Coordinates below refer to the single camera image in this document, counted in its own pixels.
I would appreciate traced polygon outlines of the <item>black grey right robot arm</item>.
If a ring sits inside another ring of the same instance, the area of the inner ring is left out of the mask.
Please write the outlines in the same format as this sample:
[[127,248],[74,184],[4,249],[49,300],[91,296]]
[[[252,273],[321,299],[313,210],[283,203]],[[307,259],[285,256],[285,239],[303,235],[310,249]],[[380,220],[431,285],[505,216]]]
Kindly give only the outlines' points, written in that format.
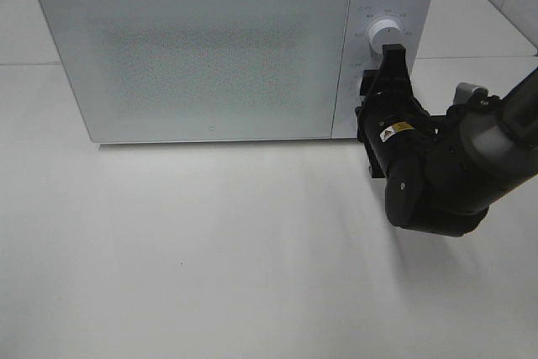
[[537,173],[537,75],[505,97],[466,83],[442,115],[414,96],[406,50],[384,45],[381,65],[363,74],[357,139],[374,178],[386,182],[393,226],[463,236],[489,207]]

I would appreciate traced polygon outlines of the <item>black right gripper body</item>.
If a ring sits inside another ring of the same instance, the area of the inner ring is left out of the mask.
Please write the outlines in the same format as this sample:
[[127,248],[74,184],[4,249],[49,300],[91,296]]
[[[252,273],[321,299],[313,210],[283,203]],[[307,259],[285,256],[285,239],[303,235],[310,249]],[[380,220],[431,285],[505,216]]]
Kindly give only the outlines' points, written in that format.
[[356,108],[357,139],[365,146],[373,178],[387,178],[397,161],[419,159],[434,144],[430,115],[412,92],[381,92],[373,83]]

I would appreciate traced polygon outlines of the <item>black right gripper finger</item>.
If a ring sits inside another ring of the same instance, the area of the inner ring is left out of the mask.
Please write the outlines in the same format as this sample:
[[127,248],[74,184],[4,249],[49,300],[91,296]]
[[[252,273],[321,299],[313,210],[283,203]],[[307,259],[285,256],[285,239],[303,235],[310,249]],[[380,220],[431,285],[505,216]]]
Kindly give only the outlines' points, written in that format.
[[372,85],[375,82],[377,76],[377,69],[365,70],[361,79],[361,86],[359,90],[359,97],[361,101],[364,101],[371,91]]
[[382,46],[382,63],[377,71],[376,86],[381,92],[412,92],[403,45]]

